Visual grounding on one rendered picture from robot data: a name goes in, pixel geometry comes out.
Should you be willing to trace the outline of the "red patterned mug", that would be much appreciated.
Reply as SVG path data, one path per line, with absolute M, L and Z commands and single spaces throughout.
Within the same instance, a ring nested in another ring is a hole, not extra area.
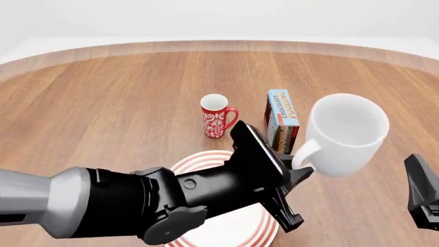
M 200 100 L 204 133 L 207 137 L 218 139 L 223 137 L 226 129 L 234 125 L 239 117 L 237 108 L 228 106 L 228 99 L 220 94 L 208 94 Z M 229 112 L 235 113 L 235 118 L 226 123 Z

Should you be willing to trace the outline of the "chocolate pudding box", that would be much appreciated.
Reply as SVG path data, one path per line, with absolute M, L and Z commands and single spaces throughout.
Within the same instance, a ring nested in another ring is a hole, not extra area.
M 277 153 L 291 154 L 300 124 L 286 89 L 268 91 L 264 119 L 270 147 Z

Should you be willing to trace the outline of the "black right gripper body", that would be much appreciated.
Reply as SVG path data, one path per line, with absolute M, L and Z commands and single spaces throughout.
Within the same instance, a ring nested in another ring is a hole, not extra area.
M 407 209 L 417 228 L 439 230 L 439 203 L 430 205 L 408 203 Z

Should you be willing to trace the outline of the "small flat plate on stalk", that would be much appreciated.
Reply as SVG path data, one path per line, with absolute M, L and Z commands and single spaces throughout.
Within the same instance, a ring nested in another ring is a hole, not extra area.
M 149 245 L 172 242 L 186 232 L 203 225 L 207 212 L 205 206 L 178 207 L 168 213 L 164 220 L 159 220 L 149 227 L 142 240 Z

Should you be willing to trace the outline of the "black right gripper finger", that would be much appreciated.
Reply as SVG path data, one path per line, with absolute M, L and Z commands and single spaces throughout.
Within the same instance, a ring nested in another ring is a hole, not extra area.
M 407 207 L 439 204 L 439 176 L 419 154 L 411 154 L 404 160 L 409 197 Z

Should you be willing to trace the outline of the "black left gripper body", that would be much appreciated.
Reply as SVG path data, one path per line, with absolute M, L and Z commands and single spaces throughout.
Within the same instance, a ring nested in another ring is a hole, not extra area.
M 285 165 L 252 125 L 238 121 L 230 131 L 233 155 L 230 164 L 237 172 L 247 201 L 258 202 L 286 232 L 296 230 L 303 222 L 283 195 L 283 185 L 290 181 L 291 165 Z

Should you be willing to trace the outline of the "white mug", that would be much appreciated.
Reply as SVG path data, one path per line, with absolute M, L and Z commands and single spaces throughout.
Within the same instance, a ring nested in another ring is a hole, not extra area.
M 348 93 L 324 96 L 310 111 L 305 143 L 296 150 L 292 167 L 350 176 L 370 162 L 389 129 L 387 115 L 371 100 Z

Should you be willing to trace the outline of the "white plate with red rings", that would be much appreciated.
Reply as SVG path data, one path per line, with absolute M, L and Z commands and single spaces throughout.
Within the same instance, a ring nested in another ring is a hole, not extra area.
M 232 152 L 210 150 L 192 154 L 171 170 L 184 174 L 224 164 Z M 269 247 L 279 225 L 260 204 L 206 220 L 202 226 L 161 247 Z

